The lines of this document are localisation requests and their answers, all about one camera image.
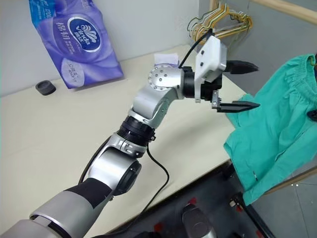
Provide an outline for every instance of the purple tissue package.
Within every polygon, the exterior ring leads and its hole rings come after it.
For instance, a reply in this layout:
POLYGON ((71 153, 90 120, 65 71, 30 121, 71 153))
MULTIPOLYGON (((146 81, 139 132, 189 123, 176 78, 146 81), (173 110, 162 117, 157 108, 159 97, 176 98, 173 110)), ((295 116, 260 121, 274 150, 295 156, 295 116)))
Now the purple tissue package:
POLYGON ((29 0, 33 25, 68 88, 123 76, 92 0, 29 0))

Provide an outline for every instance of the white paper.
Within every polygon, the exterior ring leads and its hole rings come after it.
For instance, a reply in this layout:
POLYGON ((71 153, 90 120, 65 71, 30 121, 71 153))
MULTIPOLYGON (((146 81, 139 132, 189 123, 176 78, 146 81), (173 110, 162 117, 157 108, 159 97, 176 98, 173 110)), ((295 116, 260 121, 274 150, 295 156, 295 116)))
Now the white paper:
POLYGON ((161 63, 169 63, 178 65, 178 54, 154 54, 155 65, 161 63))

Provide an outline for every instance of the clothes hanger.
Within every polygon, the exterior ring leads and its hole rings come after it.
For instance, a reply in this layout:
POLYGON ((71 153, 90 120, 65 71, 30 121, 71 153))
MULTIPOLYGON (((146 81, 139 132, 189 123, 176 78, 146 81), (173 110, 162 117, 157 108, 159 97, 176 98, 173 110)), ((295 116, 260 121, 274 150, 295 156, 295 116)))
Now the clothes hanger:
MULTIPOLYGON (((248 31, 250 28, 253 27, 252 19, 247 14, 244 14, 242 12, 236 12, 233 10, 230 10, 227 15, 230 15, 230 18, 233 20, 237 20, 238 23, 233 25, 231 29, 221 30, 221 31, 215 31, 215 35, 218 38, 224 38, 230 35, 234 35, 237 33, 241 33, 243 31, 248 31)), ((226 14, 222 17, 215 18, 214 21, 212 21, 211 24, 207 26, 207 28, 204 29, 204 31, 200 31, 201 34, 204 34, 206 30, 209 28, 214 28, 215 25, 224 17, 227 16, 226 14)))
POLYGON ((221 4, 219 1, 217 9, 205 13, 202 18, 192 19, 188 24, 187 30, 190 31, 191 38, 196 41, 203 34, 205 34, 208 29, 214 28, 221 19, 228 15, 232 20, 237 20, 238 23, 228 27, 216 29, 214 32, 215 36, 218 38, 248 31, 253 26, 250 16, 244 14, 243 12, 231 10, 227 4, 221 4))
POLYGON ((211 10, 207 13, 205 13, 201 18, 193 18, 187 26, 187 31, 189 31, 189 36, 192 39, 196 38, 196 33, 197 30, 200 29, 200 27, 202 27, 202 22, 204 22, 206 19, 210 18, 210 17, 216 17, 218 14, 221 13, 221 11, 223 7, 221 6, 221 3, 218 2, 218 7, 214 10, 211 10))

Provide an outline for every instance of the green cloth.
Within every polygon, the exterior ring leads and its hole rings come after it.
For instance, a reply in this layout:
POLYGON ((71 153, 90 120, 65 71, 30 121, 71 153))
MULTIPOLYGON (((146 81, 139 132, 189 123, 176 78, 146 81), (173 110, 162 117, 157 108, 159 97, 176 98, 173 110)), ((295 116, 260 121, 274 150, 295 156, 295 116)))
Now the green cloth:
POLYGON ((317 84, 310 57, 283 65, 256 94, 244 101, 261 106, 227 114, 236 127, 224 148, 245 189, 248 205, 317 153, 317 122, 307 112, 317 109, 317 84))

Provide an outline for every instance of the table surface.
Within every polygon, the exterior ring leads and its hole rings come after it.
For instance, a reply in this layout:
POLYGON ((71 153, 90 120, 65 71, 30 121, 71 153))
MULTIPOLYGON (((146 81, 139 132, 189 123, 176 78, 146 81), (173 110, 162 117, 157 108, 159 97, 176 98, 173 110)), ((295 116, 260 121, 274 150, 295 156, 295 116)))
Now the table surface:
MULTIPOLYGON (((184 57, 189 46, 163 53, 184 57)), ((192 53, 186 65, 195 65, 192 53)), ((62 80, 49 96, 29 88, 1 99, 0 234, 62 190, 74 186, 102 142, 119 129, 137 91, 154 65, 149 54, 121 62, 125 78, 67 90, 62 80)), ((224 77, 224 102, 244 92, 224 77)), ((153 205, 228 160, 223 144, 234 127, 210 102, 175 101, 150 143, 170 182, 153 205)), ((103 234, 136 216, 165 182, 165 173, 147 155, 132 189, 108 203, 87 237, 103 234)))

